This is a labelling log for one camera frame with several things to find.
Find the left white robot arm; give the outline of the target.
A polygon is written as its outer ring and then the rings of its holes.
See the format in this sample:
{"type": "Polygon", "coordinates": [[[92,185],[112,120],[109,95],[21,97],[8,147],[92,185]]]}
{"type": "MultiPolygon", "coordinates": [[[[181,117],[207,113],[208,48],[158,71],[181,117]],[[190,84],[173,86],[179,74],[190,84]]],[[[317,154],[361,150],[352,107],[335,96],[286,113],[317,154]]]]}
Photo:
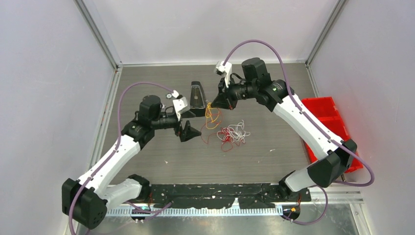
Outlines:
{"type": "Polygon", "coordinates": [[[177,95],[173,99],[173,111],[162,108],[161,99],[147,95],[135,112],[135,117],[120,131],[116,142],[108,152],[78,179],[68,178],[62,184],[62,211],[70,221],[77,221],[89,230],[95,229],[104,219],[107,211],[131,199],[146,202],[150,196],[149,181],[133,174],[122,183],[109,186],[119,171],[137,155],[154,137],[155,131],[173,129],[181,142],[200,136],[182,118],[193,118],[187,99],[177,95]]]}

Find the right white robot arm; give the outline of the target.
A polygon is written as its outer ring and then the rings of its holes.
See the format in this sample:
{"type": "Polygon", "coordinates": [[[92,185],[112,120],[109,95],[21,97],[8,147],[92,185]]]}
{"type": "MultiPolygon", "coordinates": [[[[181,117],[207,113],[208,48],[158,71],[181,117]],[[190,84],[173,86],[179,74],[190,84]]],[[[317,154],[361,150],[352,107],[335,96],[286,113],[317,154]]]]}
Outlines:
{"type": "Polygon", "coordinates": [[[254,98],[287,122],[317,158],[309,166],[295,170],[279,181],[281,198],[292,201],[300,190],[314,185],[326,188],[344,174],[352,164],[357,144],[351,139],[344,141],[325,127],[284,80],[272,80],[263,60],[251,58],[241,66],[244,78],[236,83],[232,78],[232,64],[218,62],[215,73],[222,78],[211,106],[233,110],[239,100],[254,98]]]}

